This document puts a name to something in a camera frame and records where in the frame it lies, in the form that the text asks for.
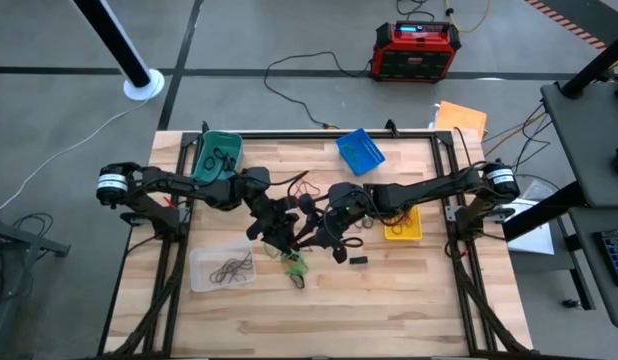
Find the black pole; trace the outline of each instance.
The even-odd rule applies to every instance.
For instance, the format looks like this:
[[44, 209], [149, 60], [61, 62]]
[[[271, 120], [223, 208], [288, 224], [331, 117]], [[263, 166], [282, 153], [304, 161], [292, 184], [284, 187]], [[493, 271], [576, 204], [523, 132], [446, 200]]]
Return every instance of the black pole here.
[[73, 0], [98, 37], [116, 59], [122, 72], [136, 88], [151, 82], [149, 69], [127, 37], [107, 0]]
[[578, 75], [569, 80], [560, 88], [562, 94], [570, 99], [580, 96], [582, 90], [592, 81], [609, 69], [613, 63], [618, 61], [618, 39], [614, 41], [605, 51], [598, 55], [589, 65], [585, 66]]

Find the pole base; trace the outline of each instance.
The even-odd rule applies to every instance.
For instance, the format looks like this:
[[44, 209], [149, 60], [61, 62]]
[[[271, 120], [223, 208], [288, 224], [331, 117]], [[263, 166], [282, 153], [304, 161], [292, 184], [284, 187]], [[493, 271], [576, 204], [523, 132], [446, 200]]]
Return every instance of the pole base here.
[[129, 80], [125, 80], [125, 84], [122, 86], [125, 95], [134, 101], [146, 101], [160, 94], [165, 86], [165, 77], [156, 69], [149, 70], [149, 77], [151, 78], [149, 84], [141, 88], [137, 88]]

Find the yellow container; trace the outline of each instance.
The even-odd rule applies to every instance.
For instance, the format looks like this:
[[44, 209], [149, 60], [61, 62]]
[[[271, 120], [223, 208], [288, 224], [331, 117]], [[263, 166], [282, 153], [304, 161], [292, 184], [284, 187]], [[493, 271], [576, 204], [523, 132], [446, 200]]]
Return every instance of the yellow container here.
[[385, 226], [385, 239], [387, 240], [420, 240], [422, 239], [422, 224], [420, 223], [420, 209], [413, 206], [409, 211], [409, 217], [400, 225]]

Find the red power station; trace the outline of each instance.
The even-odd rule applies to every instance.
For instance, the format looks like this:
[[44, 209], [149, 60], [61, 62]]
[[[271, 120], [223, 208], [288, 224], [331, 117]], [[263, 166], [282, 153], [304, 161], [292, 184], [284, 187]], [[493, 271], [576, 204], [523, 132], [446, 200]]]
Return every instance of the red power station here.
[[448, 22], [385, 23], [376, 29], [371, 77], [435, 83], [447, 75], [458, 49], [458, 30]]

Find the blue plastic basket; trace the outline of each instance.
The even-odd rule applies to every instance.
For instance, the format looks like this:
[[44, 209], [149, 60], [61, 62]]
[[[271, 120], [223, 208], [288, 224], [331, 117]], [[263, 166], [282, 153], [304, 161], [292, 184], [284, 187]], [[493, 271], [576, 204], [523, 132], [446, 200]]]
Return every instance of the blue plastic basket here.
[[340, 155], [345, 159], [356, 176], [374, 169], [385, 161], [373, 140], [364, 129], [358, 129], [336, 140]]

